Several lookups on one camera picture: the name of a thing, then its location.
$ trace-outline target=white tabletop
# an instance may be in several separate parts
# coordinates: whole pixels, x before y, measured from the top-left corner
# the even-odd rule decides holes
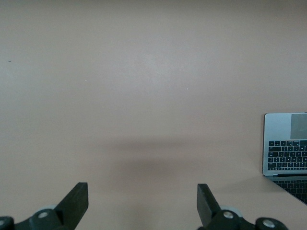
[[[88,182],[77,229],[195,230],[197,184],[305,230],[261,174],[263,115],[305,111],[306,3],[0,2],[0,216]]]

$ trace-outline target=black keyboard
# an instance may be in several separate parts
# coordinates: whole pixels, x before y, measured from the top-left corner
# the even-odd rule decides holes
[[[307,180],[274,181],[274,183],[307,204]]]
[[[307,170],[307,140],[269,141],[268,170]]]

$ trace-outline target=screw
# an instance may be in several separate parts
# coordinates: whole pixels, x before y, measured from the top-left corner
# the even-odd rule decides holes
[[[42,212],[42,213],[40,213],[40,214],[38,215],[38,218],[44,218],[44,217],[46,217],[46,216],[48,216],[48,213],[47,213],[47,212]]]
[[[275,228],[275,224],[269,219],[265,219],[262,223],[268,228]]]
[[[224,212],[224,217],[226,217],[227,219],[232,219],[234,215],[231,212]]]

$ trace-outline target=round metal screw head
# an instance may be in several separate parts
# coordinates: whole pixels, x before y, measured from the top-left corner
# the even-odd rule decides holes
[[[232,219],[234,217],[234,215],[231,212],[224,212],[224,217],[226,217],[227,219]]]
[[[269,219],[265,219],[262,223],[268,228],[275,228],[275,224]]]
[[[42,213],[40,213],[40,214],[38,215],[38,218],[44,218],[44,217],[46,217],[46,216],[48,216],[48,213],[47,213],[47,212],[42,212]]]

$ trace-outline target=open laptop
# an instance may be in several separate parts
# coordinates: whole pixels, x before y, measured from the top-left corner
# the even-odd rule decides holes
[[[262,173],[307,205],[307,113],[264,115]]]

